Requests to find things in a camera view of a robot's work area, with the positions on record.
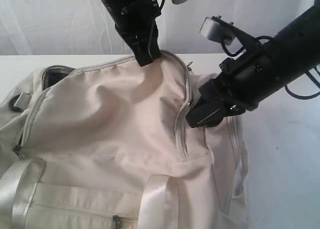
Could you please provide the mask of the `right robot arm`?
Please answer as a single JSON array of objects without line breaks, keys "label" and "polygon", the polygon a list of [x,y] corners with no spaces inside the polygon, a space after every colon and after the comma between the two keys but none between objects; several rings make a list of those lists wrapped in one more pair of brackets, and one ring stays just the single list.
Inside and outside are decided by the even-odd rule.
[{"label": "right robot arm", "polygon": [[275,36],[254,37],[219,16],[207,17],[200,33],[226,50],[220,74],[199,87],[200,98],[186,115],[192,128],[215,127],[224,118],[254,111],[261,101],[320,63],[320,0]]}]

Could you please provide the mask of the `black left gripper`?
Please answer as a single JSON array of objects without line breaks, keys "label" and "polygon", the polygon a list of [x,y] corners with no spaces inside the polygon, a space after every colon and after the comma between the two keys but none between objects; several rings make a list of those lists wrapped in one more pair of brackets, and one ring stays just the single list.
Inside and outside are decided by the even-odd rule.
[{"label": "black left gripper", "polygon": [[161,15],[158,0],[107,0],[107,10],[141,67],[161,56],[155,21]]}]

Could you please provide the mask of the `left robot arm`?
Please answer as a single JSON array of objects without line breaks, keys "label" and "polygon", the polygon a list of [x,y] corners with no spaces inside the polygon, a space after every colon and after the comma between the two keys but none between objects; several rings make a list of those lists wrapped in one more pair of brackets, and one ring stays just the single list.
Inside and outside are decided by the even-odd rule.
[{"label": "left robot arm", "polygon": [[115,29],[143,67],[161,56],[156,18],[165,0],[101,0]]}]

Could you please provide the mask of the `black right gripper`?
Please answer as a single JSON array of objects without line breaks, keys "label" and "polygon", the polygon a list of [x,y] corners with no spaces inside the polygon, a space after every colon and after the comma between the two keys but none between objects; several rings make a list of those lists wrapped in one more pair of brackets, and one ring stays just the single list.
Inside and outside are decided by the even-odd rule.
[{"label": "black right gripper", "polygon": [[219,66],[221,73],[199,87],[200,99],[185,117],[191,128],[216,127],[225,117],[257,109],[273,93],[273,56],[269,51],[228,57]]}]

